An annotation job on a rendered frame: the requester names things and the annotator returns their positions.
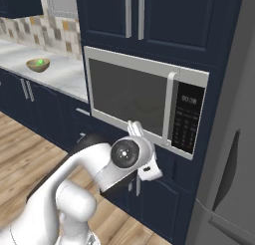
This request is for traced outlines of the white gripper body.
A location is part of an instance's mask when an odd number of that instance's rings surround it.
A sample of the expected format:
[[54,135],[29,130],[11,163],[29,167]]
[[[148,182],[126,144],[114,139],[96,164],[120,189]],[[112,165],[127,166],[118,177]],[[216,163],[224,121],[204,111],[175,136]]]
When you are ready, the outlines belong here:
[[132,136],[143,136],[143,129],[140,122],[127,122],[127,131]]

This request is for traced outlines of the grey fridge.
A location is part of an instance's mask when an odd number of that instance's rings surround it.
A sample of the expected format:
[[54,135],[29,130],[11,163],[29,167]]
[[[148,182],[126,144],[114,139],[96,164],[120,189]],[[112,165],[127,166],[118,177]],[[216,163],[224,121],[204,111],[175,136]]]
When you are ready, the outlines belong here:
[[[213,211],[238,129],[236,173]],[[255,245],[255,0],[242,0],[185,245]]]

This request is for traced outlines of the navy cupboard door under microwave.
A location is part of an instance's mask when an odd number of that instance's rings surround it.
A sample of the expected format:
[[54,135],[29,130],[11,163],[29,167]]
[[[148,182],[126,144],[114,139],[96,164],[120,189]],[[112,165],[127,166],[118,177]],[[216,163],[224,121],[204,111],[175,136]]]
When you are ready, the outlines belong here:
[[133,198],[137,219],[173,245],[184,245],[193,201],[193,163],[162,147],[155,148],[162,177],[140,184]]

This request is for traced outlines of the navy corner wall cupboard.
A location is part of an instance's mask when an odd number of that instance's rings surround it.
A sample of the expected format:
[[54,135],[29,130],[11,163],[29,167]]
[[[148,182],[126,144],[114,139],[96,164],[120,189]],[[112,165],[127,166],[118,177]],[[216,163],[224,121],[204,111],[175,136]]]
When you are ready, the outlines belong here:
[[0,17],[15,19],[42,14],[41,0],[0,0]]

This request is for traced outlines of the silver microwave oven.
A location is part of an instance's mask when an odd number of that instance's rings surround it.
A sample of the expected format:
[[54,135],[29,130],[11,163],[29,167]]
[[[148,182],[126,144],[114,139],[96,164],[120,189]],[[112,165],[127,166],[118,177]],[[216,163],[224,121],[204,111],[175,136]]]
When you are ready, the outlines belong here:
[[205,71],[169,65],[178,69],[171,106],[170,145],[163,146],[151,138],[146,138],[169,151],[192,159],[209,74]]

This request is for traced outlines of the grey framed window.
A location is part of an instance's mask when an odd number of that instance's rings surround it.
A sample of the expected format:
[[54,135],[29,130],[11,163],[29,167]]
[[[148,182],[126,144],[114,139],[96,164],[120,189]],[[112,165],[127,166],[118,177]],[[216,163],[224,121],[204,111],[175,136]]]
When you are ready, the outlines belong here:
[[78,18],[76,0],[47,0],[48,10],[52,16],[61,18]]

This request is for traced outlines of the navy base cupboard door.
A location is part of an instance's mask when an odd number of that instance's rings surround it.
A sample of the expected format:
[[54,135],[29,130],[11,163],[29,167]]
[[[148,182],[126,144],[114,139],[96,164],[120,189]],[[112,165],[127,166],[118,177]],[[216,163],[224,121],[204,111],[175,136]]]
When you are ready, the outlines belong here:
[[27,123],[28,106],[21,80],[3,69],[0,69],[0,109],[18,123]]
[[32,104],[37,115],[39,132],[45,139],[61,149],[67,149],[68,139],[57,92],[31,81],[30,84],[35,100]]

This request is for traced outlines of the microwave door with dark window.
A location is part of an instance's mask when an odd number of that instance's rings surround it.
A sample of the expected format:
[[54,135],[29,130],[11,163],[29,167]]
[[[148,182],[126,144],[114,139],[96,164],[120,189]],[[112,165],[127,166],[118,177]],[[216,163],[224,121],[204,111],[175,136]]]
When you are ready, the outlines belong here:
[[178,69],[88,46],[84,51],[92,115],[122,129],[140,122],[144,135],[163,145],[167,76],[175,72],[176,80]]

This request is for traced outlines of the navy wall cupboard door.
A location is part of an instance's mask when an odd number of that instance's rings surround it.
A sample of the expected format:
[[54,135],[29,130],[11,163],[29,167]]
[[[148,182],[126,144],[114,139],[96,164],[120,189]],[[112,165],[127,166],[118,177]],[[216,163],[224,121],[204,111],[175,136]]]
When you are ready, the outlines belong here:
[[145,49],[213,53],[222,36],[230,0],[144,0]]
[[126,0],[77,0],[83,40],[126,38]]

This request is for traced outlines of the tan bowl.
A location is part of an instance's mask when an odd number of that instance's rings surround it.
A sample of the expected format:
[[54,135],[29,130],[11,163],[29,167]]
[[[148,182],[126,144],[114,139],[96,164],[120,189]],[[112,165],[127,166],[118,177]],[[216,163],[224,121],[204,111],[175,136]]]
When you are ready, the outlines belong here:
[[[37,62],[41,59],[44,60],[45,63],[43,65],[37,65]],[[42,73],[49,68],[50,60],[44,58],[32,59],[26,63],[26,66],[33,72]]]

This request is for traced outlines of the navy drawer front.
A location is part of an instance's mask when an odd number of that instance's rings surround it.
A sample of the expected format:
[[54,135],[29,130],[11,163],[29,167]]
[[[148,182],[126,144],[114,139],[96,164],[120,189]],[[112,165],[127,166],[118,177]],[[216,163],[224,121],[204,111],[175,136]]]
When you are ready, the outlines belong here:
[[80,108],[87,112],[90,112],[89,105],[85,102],[81,102],[73,98],[69,99],[69,104],[72,118],[78,123],[78,125],[85,129],[92,129],[91,116],[86,116],[76,112],[76,108]]

